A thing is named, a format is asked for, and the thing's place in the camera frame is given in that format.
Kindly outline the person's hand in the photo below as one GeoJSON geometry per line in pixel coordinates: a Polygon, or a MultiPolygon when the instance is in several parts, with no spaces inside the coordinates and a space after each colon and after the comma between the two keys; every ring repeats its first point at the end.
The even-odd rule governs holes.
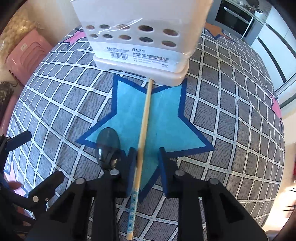
{"type": "Polygon", "coordinates": [[[12,190],[17,190],[22,187],[22,184],[17,181],[9,181],[8,185],[9,185],[9,188],[12,190]]]}

